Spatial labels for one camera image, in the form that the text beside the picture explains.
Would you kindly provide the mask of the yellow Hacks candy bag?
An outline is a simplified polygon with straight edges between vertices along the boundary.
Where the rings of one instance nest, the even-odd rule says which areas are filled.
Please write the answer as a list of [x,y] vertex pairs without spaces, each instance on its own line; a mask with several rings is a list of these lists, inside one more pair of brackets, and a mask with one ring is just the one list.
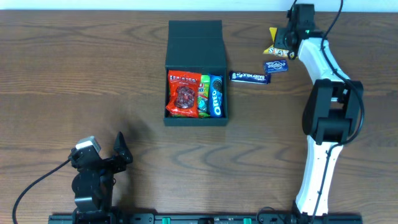
[[270,27],[269,31],[271,33],[272,45],[267,49],[265,49],[263,51],[263,54],[275,55],[277,57],[283,57],[283,58],[288,58],[289,60],[294,60],[296,58],[295,52],[285,49],[278,49],[274,47],[277,28]]

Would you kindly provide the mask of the red Hacks candy bag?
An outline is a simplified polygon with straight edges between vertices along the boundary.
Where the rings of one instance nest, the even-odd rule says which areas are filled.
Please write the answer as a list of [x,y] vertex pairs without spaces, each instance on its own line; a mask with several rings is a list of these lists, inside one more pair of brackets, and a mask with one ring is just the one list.
[[169,103],[165,107],[171,114],[198,118],[198,88],[201,73],[169,70]]

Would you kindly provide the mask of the green Haribo gummy bag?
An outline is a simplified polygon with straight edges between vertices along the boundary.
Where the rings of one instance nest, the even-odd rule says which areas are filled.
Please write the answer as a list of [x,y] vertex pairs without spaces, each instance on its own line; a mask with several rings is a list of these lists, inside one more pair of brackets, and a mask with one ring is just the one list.
[[[210,76],[209,75],[201,75],[201,83],[198,88],[198,118],[206,118],[209,117],[210,114],[208,112],[208,95],[210,89]],[[173,115],[170,113],[171,116],[176,117],[184,117],[180,115]]]

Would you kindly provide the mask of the blue Oreo cookie pack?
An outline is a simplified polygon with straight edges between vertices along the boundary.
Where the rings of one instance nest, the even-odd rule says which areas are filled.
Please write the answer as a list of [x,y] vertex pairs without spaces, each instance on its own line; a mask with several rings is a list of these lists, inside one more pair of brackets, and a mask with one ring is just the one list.
[[209,112],[212,118],[223,116],[223,79],[221,76],[210,75]]

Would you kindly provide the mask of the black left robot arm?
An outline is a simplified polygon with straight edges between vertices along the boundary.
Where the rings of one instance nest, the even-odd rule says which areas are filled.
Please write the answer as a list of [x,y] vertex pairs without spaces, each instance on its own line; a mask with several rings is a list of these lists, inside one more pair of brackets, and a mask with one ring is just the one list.
[[68,159],[78,174],[72,181],[76,209],[73,223],[127,223],[128,218],[120,209],[112,206],[114,175],[124,172],[133,156],[119,132],[116,136],[114,154],[102,159],[101,147],[94,136],[78,141]]

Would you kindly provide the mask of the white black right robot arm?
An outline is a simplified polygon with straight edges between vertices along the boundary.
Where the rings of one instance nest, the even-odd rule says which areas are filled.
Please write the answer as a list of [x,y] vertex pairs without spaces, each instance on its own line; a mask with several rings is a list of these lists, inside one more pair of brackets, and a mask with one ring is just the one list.
[[294,203],[299,217],[310,222],[327,215],[337,158],[364,123],[363,84],[352,81],[339,67],[328,32],[316,28],[314,15],[314,5],[294,2],[287,11],[287,27],[272,33],[272,53],[300,60],[313,83],[302,116],[307,160]]

